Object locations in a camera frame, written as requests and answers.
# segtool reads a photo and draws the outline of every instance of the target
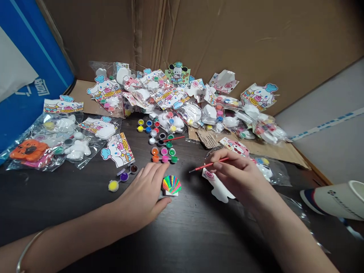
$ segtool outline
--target chinese character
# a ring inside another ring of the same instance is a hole
[[[38,96],[49,95],[49,91],[48,91],[45,80],[42,80],[42,79],[38,78],[38,79],[36,79],[34,81],[34,85],[35,85],[35,88],[38,91]]]
[[[30,97],[31,90],[30,90],[29,85],[27,85],[27,89],[28,89],[28,92],[15,92],[15,95],[27,95],[28,97]]]

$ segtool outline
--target hand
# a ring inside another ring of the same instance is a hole
[[[148,163],[125,192],[111,203],[122,237],[148,225],[172,202],[170,197],[158,201],[168,167],[169,163]]]
[[[229,159],[218,162],[224,157]],[[206,164],[210,162],[214,164],[207,168],[208,171],[215,173],[254,216],[257,217],[261,210],[270,210],[282,204],[282,198],[250,159],[224,148],[213,152],[205,160]]]

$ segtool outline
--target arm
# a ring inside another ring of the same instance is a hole
[[[221,158],[229,160],[218,162]],[[254,215],[285,273],[338,273],[310,231],[246,157],[221,149],[206,159],[209,169]]]
[[[57,272],[152,222],[171,202],[171,198],[158,201],[168,166],[147,164],[116,201],[45,231],[28,249],[21,270]],[[34,236],[0,248],[0,272],[15,272],[21,253]]]

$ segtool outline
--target orange figurine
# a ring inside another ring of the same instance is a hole
[[[44,152],[48,148],[48,145],[45,143],[28,139],[11,152],[10,158],[35,162],[44,155]]]

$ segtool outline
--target white wall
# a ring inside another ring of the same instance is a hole
[[[292,137],[364,107],[364,59],[276,115]],[[293,143],[332,183],[364,182],[364,115]]]

